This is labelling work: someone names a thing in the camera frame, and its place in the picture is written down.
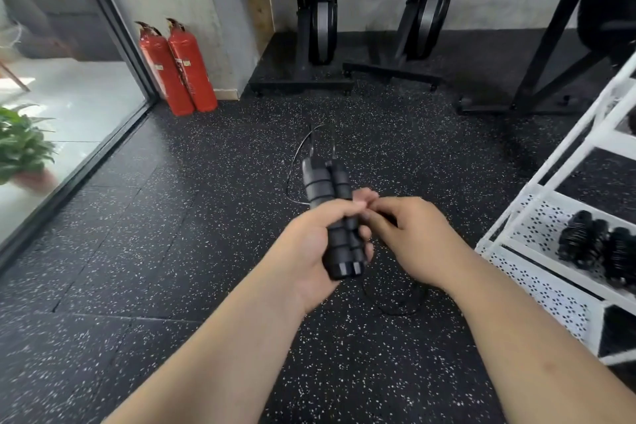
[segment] hand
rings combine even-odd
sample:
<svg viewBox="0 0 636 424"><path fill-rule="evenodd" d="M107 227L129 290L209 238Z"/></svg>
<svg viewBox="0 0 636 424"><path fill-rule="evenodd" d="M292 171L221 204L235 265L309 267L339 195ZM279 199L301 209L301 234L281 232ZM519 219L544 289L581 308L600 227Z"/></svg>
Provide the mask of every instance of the hand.
<svg viewBox="0 0 636 424"><path fill-rule="evenodd" d="M397 226L381 213L393 216ZM379 198L369 203L362 218L419 282L445 288L449 279L457 278L467 251L473 253L441 211L422 198Z"/></svg>
<svg viewBox="0 0 636 424"><path fill-rule="evenodd" d="M354 201L336 199L304 212L291 220L276 242L269 249L258 267L267 268L285 281L292 289L305 313L311 312L338 286L329 278L322 265L322 255L327 249L327 227L343 217L361 213L378 194L369 188L355 190ZM369 243L371 230L361 226L361 238L365 241L367 260L373 258L373 245Z"/></svg>

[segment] person's right arm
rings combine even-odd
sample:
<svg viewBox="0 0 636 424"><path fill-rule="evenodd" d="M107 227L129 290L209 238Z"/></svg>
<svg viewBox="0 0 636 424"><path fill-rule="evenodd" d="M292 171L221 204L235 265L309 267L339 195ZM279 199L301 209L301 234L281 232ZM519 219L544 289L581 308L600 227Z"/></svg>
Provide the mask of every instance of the person's right arm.
<svg viewBox="0 0 636 424"><path fill-rule="evenodd" d="M371 230L464 313L509 424L636 422L636 395L532 297L475 253L432 204L385 197ZM397 227L379 213L392 215Z"/></svg>

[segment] potted plant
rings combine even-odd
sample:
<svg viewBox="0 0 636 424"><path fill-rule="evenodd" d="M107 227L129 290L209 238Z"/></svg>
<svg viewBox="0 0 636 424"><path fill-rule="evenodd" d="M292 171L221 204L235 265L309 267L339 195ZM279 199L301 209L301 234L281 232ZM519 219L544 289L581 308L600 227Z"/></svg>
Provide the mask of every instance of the potted plant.
<svg viewBox="0 0 636 424"><path fill-rule="evenodd" d="M49 117L29 117L14 109L0 107L0 185L11 181L36 193L48 193L57 186L53 174L45 167L53 161L55 146L44 141L44 132L36 123Z"/></svg>

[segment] green plant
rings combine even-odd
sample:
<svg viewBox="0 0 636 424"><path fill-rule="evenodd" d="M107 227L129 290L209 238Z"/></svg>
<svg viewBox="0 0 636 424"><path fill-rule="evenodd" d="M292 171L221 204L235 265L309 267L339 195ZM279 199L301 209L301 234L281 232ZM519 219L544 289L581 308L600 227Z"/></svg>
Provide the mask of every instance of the green plant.
<svg viewBox="0 0 636 424"><path fill-rule="evenodd" d="M13 109L0 107L0 185L22 171L37 173L44 162L53 161L55 145L44 141L44 132L35 126L50 117L29 117L19 111L33 106L25 104Z"/></svg>

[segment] person's right hand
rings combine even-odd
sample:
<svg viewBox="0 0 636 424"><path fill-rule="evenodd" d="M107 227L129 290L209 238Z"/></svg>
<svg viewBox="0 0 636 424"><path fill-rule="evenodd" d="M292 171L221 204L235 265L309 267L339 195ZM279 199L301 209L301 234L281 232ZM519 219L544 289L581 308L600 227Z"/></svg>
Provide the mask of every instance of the person's right hand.
<svg viewBox="0 0 636 424"><path fill-rule="evenodd" d="M393 217L397 226L382 214ZM371 231L395 253L402 268L419 282L444 289L458 277L473 252L433 203L417 197L384 197L362 214Z"/></svg>

